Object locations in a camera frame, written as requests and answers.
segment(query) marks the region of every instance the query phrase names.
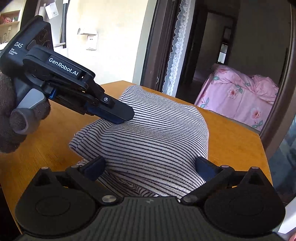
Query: white tag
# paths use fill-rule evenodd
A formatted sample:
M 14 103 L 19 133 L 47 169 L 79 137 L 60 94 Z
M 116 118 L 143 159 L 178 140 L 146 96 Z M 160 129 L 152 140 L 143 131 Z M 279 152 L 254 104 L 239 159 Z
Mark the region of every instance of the white tag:
M 45 7 L 47 16 L 49 19 L 52 19 L 53 17 L 56 17 L 59 15 L 59 12 L 57 11 L 57 6 L 55 2 L 51 3 L 50 5 Z

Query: striped cloth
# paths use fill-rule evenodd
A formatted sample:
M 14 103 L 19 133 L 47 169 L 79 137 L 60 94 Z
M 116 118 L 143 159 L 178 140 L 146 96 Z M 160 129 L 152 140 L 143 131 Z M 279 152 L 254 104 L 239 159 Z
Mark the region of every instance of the striped cloth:
M 99 181 L 119 196 L 180 199 L 201 186 L 194 160 L 207 158 L 209 131 L 198 110 L 137 85 L 119 100 L 134 109 L 134 118 L 119 125 L 99 119 L 76 133 L 69 147 L 84 158 L 78 164 L 103 156 Z

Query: wall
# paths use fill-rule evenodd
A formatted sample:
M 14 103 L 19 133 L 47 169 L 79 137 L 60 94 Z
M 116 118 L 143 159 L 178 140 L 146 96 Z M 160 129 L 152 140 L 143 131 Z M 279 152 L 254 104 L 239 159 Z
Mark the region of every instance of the wall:
M 22 8 L 23 0 L 13 0 L 1 12 L 17 11 Z
M 138 46 L 135 69 L 133 72 L 133 83 L 137 85 L 140 85 L 140 82 L 141 82 L 144 59 L 146 55 L 146 48 L 147 48 L 155 6 L 156 6 L 156 0 L 148 0 L 144 21 L 143 21 L 143 26 L 142 26 L 142 31 L 141 31 L 141 36 L 140 36 L 140 41 L 139 41 L 139 46 Z
M 290 7 L 281 0 L 241 0 L 229 66 L 279 82 L 290 39 Z
M 0 44 L 2 43 L 2 39 L 3 42 L 9 42 L 14 35 L 16 35 L 16 33 L 19 31 L 19 24 L 13 24 L 13 25 L 6 25 L 6 26 L 0 26 Z
M 224 13 L 235 18 L 239 14 L 239 0 L 205 0 L 205 5 L 209 10 Z
M 148 0 L 71 0 L 67 13 L 68 57 L 96 74 L 104 84 L 132 82 Z M 78 28 L 99 33 L 96 50 L 86 50 Z
M 224 28 L 226 26 L 231 28 L 232 22 L 231 18 L 221 15 L 210 12 L 207 15 L 205 33 L 196 65 L 196 69 L 202 76 L 205 75 L 205 78 L 212 65 L 218 60 Z

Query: sink faucet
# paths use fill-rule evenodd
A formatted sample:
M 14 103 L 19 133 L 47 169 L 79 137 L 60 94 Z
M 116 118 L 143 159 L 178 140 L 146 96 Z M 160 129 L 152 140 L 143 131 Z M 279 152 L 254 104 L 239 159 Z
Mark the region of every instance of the sink faucet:
M 3 43 L 3 39 L 4 39 L 4 36 L 5 36 L 5 35 L 8 37 L 7 33 L 3 34 L 3 37 L 2 37 L 2 43 Z

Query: pink bedspread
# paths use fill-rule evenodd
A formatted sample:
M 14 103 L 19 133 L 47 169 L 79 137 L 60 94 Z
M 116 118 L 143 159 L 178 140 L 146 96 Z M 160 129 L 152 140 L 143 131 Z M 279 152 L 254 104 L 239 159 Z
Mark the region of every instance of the pink bedspread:
M 204 83 L 195 105 L 261 131 L 278 90 L 269 77 L 249 77 L 220 65 Z

